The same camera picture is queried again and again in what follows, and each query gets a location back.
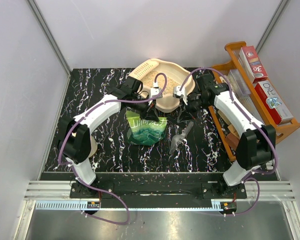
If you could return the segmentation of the green litter bag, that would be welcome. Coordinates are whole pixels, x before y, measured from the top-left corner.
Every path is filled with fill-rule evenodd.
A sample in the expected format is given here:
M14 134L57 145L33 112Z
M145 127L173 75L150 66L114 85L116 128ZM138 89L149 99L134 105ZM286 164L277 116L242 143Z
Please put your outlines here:
M139 146L152 146L166 136L167 118L159 117L159 121L141 119L140 115L127 110L125 113L129 125L127 139Z

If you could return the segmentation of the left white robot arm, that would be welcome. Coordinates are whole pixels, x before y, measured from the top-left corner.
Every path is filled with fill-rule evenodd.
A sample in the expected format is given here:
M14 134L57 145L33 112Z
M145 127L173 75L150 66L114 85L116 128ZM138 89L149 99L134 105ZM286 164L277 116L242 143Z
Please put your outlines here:
M82 184L81 192L88 198L98 193L95 183L97 176L92 169L89 155L92 150L91 134L112 115L128 107L146 120L158 121L155 100L162 97L163 89L155 80L149 96L140 96L143 83L128 77L122 84L113 88L95 105L71 118L63 117L58 127L58 164L70 165L76 179Z

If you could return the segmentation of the clear plastic scoop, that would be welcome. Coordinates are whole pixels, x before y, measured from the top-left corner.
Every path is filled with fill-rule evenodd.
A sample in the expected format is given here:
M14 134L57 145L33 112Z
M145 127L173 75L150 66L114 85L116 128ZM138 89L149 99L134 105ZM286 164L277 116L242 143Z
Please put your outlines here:
M186 139L193 126L194 122L190 121L181 134L176 134L172 137L169 148L170 155L178 148L179 144L182 143L184 139Z

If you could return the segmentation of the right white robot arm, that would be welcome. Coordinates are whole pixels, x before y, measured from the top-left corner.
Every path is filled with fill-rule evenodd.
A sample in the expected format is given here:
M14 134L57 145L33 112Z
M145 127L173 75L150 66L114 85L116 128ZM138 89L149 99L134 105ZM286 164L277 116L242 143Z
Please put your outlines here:
M214 106L230 121L239 136L235 149L236 160L223 173L223 182L217 186L218 194L229 198L235 186L242 183L249 173L257 172L261 165L275 159L276 130L257 120L236 98L226 82L216 83L210 74L197 79L199 92L186 93L182 85L173 89L173 96L180 99L188 118L204 108Z

